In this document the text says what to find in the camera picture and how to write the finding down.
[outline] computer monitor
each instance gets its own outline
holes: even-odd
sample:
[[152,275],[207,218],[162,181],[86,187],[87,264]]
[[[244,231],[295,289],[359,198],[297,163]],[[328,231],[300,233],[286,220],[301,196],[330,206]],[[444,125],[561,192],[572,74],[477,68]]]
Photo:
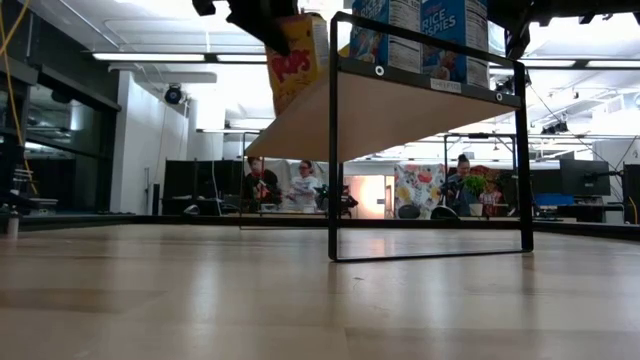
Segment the computer monitor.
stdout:
[[562,188],[565,195],[609,196],[609,164],[604,161],[560,160]]

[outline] security camera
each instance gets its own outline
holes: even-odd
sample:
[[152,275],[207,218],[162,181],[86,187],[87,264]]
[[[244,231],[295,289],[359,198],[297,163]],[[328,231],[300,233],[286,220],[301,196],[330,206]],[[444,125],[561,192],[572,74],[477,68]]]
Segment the security camera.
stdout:
[[179,105],[184,100],[184,94],[182,92],[182,85],[172,84],[169,85],[169,90],[164,94],[164,100],[167,104]]

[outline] cereal box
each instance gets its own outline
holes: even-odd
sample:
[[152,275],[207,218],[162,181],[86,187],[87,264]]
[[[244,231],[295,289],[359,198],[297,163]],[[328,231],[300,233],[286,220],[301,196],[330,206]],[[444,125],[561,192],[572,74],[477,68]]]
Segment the cereal box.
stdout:
[[[420,32],[420,0],[354,0],[353,14]],[[414,41],[354,27],[349,57],[420,73],[421,46]]]
[[[422,0],[422,32],[489,51],[487,0]],[[489,87],[485,61],[424,46],[422,73],[439,80]]]
[[278,19],[278,22],[289,40],[291,54],[281,56],[266,49],[276,116],[282,114],[329,65],[327,23],[322,17],[316,14],[296,15]]

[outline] yellow cereal box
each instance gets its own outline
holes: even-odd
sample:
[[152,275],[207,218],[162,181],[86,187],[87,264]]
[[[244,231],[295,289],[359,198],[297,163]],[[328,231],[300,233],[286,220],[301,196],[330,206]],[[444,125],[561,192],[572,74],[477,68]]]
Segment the yellow cereal box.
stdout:
[[329,65],[327,23],[322,17],[304,14],[281,18],[278,22],[289,40],[291,54],[281,56],[266,49],[276,116]]

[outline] ceiling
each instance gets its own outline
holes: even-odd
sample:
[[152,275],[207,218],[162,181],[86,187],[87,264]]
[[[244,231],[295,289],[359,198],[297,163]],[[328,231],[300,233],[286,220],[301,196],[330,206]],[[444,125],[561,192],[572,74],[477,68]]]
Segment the ceiling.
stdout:
[[[199,18],[191,0],[32,0],[32,9],[92,51],[137,52],[233,52],[263,53],[262,44],[225,21],[228,5],[216,3],[218,14]],[[344,0],[299,0],[308,10],[319,11],[329,19],[341,10]],[[503,51],[502,29],[492,26],[492,51]],[[640,59],[640,26],[631,14],[618,14],[608,21],[600,16],[589,25],[578,25],[577,18],[555,18],[547,27],[531,25],[531,44],[525,57]],[[350,29],[340,33],[340,44],[348,43]],[[161,72],[214,72],[217,98],[225,101],[228,117],[238,126],[245,119],[254,126],[265,126],[274,117],[271,90],[264,65],[145,65],[148,74]],[[592,98],[616,93],[640,92],[640,72],[632,71],[555,71],[531,70],[533,89],[554,112],[582,104],[583,111],[568,112],[584,122],[591,117]],[[206,86],[193,94],[211,96]],[[573,92],[580,94],[574,99]],[[549,121],[549,110],[531,90],[527,94],[528,117],[534,124]],[[512,117],[490,119],[463,130],[494,129],[513,132]]]

